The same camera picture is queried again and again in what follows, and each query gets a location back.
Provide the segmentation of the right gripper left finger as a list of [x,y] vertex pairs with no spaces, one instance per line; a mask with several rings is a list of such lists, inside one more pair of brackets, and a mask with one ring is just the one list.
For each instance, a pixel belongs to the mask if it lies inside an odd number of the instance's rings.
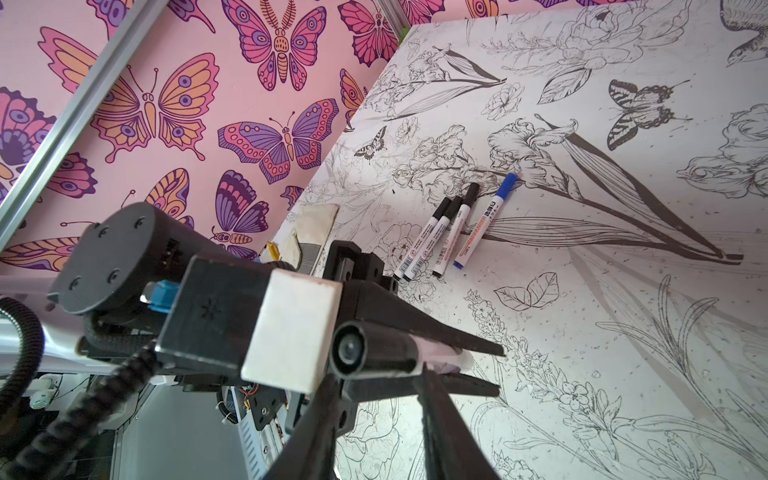
[[341,387],[333,374],[321,382],[308,409],[264,480],[334,479]]

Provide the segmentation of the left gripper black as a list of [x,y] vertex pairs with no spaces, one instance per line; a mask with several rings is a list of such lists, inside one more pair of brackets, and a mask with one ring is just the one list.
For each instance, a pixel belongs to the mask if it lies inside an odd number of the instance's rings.
[[[287,391],[309,396],[320,385],[340,305],[342,323],[359,321],[471,352],[505,355],[502,345],[444,324],[400,298],[398,282],[384,274],[385,264],[374,253],[335,241],[325,267],[317,279],[291,266],[263,264],[253,272],[246,295],[234,301],[235,318],[248,328],[235,335],[243,344],[236,372],[251,385],[241,394],[241,417],[250,418],[257,431],[277,417]],[[434,377],[448,394],[500,394],[498,385],[473,376]],[[422,375],[349,380],[341,395],[352,402],[416,396],[423,390],[422,380]]]

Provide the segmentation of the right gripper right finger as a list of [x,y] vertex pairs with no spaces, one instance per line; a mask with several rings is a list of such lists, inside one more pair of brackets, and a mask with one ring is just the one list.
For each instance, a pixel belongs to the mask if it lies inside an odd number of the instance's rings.
[[434,371],[425,369],[422,406],[424,469],[428,479],[497,479],[499,475],[473,437]]

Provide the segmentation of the white marker pen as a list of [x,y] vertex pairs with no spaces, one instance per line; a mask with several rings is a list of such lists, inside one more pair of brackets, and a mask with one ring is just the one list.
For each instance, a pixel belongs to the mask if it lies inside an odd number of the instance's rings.
[[465,195],[462,197],[457,213],[450,224],[448,235],[442,246],[437,262],[432,269],[432,274],[437,278],[442,278],[447,270],[448,264],[452,259],[452,252],[458,241],[459,235],[464,228],[466,220],[469,217],[472,206],[477,199],[479,190],[480,185],[472,182],[469,184]]
[[479,218],[478,222],[473,228],[465,244],[460,249],[458,255],[454,259],[453,265],[456,268],[463,269],[464,267],[467,266],[469,259],[477,249],[484,234],[490,227],[492,221],[494,220],[495,216],[497,215],[497,213],[499,212],[503,204],[506,202],[501,198],[496,197],[495,194],[490,200],[485,210],[483,211],[481,217]]
[[428,235],[426,242],[422,245],[422,247],[417,252],[417,255],[414,261],[405,270],[405,273],[404,273],[405,280],[411,281],[417,276],[419,269],[430,258],[432,251],[435,248],[435,245],[438,243],[438,241],[440,240],[440,238],[448,228],[448,225],[457,214],[459,207],[461,206],[462,203],[463,203],[463,198],[461,196],[456,196],[451,200],[450,204],[445,209],[442,216],[439,218],[435,228]]
[[420,364],[437,374],[461,373],[474,366],[473,356],[465,350],[441,343],[418,345]]

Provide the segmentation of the black pen cap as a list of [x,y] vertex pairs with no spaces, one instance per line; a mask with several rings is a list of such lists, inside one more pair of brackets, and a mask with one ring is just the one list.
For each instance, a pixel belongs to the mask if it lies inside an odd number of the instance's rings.
[[359,321],[335,330],[329,362],[345,380],[410,376],[421,367],[417,344],[409,334]]

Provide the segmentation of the blue pen cap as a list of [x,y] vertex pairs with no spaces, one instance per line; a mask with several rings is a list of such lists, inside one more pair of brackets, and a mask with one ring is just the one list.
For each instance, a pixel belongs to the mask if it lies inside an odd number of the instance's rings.
[[501,185],[499,186],[495,196],[506,201],[510,193],[515,189],[515,185],[518,182],[518,180],[519,180],[519,177],[516,174],[514,173],[508,174],[503,180],[503,182],[501,183]]

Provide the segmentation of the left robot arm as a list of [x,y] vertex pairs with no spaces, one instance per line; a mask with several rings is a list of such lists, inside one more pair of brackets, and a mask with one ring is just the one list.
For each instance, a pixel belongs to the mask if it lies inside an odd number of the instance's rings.
[[98,334],[126,326],[127,357],[5,465],[5,479],[51,479],[100,425],[162,370],[222,376],[307,396],[269,479],[330,479],[350,406],[415,396],[430,479],[493,479],[453,396],[496,397],[468,374],[495,342],[399,298],[382,260],[348,241],[321,277],[241,259],[146,203],[88,228],[48,299]]

